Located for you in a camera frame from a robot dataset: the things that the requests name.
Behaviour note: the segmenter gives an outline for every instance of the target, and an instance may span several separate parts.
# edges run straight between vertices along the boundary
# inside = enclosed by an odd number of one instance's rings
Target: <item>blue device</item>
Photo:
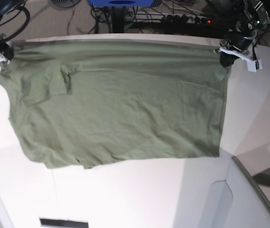
[[[154,0],[90,0],[89,2],[95,7],[104,7],[104,6],[154,7]]]

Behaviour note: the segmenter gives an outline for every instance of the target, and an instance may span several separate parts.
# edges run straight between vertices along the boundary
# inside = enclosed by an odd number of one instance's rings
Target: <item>white table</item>
[[[216,39],[158,34],[68,38],[209,49],[219,45]],[[91,170],[78,166],[47,170],[43,164],[28,161],[20,150],[7,120],[8,98],[0,87],[0,196],[15,228],[37,228],[39,217],[89,221],[90,228],[194,228],[199,226],[210,185],[226,179],[236,200],[225,227],[270,227],[270,217],[255,193],[237,168],[229,166],[231,155],[270,142],[270,48],[259,47],[257,54],[263,60],[262,71],[248,72],[241,60],[232,68],[220,158],[125,161]],[[246,207],[250,198],[253,202]]]

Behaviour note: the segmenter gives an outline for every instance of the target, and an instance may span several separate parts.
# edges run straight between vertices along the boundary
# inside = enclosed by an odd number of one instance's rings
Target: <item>floor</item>
[[[169,0],[165,1],[167,4],[172,5]],[[28,0],[26,4],[27,9],[30,11],[31,20],[26,29],[18,35],[14,40],[29,39],[29,38],[44,38],[56,37],[66,35],[80,35],[87,34],[95,25],[95,20],[90,14],[90,6],[86,0],[82,0],[75,8],[67,10],[54,9],[49,0]],[[191,9],[202,10],[206,7],[204,0],[197,0]],[[163,4],[155,8],[159,12],[170,13],[171,11]],[[15,13],[5,16],[9,19]],[[0,34],[4,33],[7,36],[16,31],[25,20],[25,16],[20,14],[18,19],[6,24],[0,28]],[[130,29],[127,33],[140,33],[139,30]],[[108,33],[106,24],[101,24],[99,33]],[[270,46],[270,33],[266,34],[261,40],[264,46]]]

